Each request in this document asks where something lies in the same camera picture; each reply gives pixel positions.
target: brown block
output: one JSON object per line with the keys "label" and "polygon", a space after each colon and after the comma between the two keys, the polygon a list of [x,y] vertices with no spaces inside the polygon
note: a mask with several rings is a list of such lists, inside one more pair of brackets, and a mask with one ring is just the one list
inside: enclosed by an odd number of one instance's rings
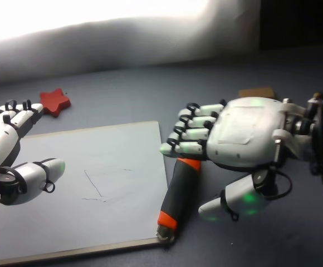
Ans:
{"label": "brown block", "polygon": [[252,88],[252,89],[244,89],[238,91],[239,97],[266,97],[275,99],[275,94],[270,87],[260,87],[260,88]]}

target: star-shaped object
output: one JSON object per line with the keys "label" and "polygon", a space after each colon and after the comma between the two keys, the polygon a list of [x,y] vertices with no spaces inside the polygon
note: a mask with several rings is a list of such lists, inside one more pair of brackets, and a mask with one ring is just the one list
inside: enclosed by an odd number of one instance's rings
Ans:
{"label": "star-shaped object", "polygon": [[63,95],[61,88],[51,93],[40,93],[40,103],[43,104],[44,114],[50,114],[55,118],[59,116],[60,111],[71,106],[70,99]]}

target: back of robotic hand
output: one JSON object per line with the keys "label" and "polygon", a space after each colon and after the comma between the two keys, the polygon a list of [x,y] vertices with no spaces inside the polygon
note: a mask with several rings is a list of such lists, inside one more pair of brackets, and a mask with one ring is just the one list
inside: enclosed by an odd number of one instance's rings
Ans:
{"label": "back of robotic hand", "polygon": [[[206,106],[189,103],[178,117],[160,147],[163,155],[211,160],[221,168],[250,173],[202,205],[202,217],[228,214],[238,220],[289,194],[292,182],[278,170],[288,157],[309,161],[312,174],[323,181],[323,93],[315,94],[306,108],[288,98],[246,97]],[[277,174],[288,179],[284,192],[278,191]]]}
{"label": "back of robotic hand", "polygon": [[31,104],[30,100],[21,105],[8,100],[0,105],[0,203],[3,205],[28,202],[43,191],[52,193],[65,170],[65,163],[60,159],[11,167],[20,151],[20,139],[42,115],[43,106]]}

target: tool handle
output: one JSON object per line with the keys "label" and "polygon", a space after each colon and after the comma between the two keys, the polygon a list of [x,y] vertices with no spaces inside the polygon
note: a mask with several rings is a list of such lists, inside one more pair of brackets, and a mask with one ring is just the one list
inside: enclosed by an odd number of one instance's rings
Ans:
{"label": "tool handle", "polygon": [[177,229],[178,221],[183,216],[198,182],[200,167],[199,160],[177,159],[173,178],[160,210],[159,226],[173,231]]}

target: black and orange tool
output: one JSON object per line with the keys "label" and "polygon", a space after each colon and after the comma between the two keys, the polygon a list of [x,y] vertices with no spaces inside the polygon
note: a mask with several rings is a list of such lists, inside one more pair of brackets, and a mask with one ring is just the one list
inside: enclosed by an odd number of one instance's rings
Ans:
{"label": "black and orange tool", "polygon": [[161,205],[157,237],[161,241],[173,241],[178,222],[181,221],[192,194],[198,184],[201,162],[178,158],[172,181]]}

